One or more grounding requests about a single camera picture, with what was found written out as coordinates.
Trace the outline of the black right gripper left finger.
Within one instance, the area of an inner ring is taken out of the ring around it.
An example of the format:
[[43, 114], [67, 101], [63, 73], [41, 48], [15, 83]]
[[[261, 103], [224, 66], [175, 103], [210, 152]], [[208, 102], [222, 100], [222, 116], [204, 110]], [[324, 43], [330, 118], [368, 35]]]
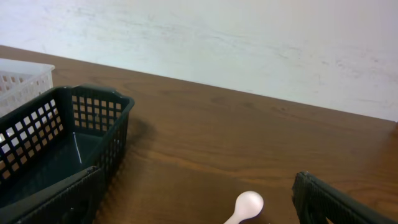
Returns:
[[1, 208], [1, 223], [92, 223], [104, 194], [104, 172], [91, 166]]

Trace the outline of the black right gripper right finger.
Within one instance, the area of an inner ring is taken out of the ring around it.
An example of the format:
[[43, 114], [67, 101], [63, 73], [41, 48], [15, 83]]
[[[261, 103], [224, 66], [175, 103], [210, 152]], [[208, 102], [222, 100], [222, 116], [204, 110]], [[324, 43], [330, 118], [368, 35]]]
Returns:
[[309, 172], [296, 174], [292, 191], [292, 202], [301, 224], [397, 224]]

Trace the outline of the pink plastic spoon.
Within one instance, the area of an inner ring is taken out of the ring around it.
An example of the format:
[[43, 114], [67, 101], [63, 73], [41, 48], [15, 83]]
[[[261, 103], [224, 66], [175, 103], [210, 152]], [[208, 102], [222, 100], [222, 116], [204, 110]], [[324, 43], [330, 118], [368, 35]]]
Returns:
[[263, 197], [255, 191], [241, 193], [235, 202], [233, 214], [224, 224], [240, 224], [242, 221], [258, 216], [264, 208]]

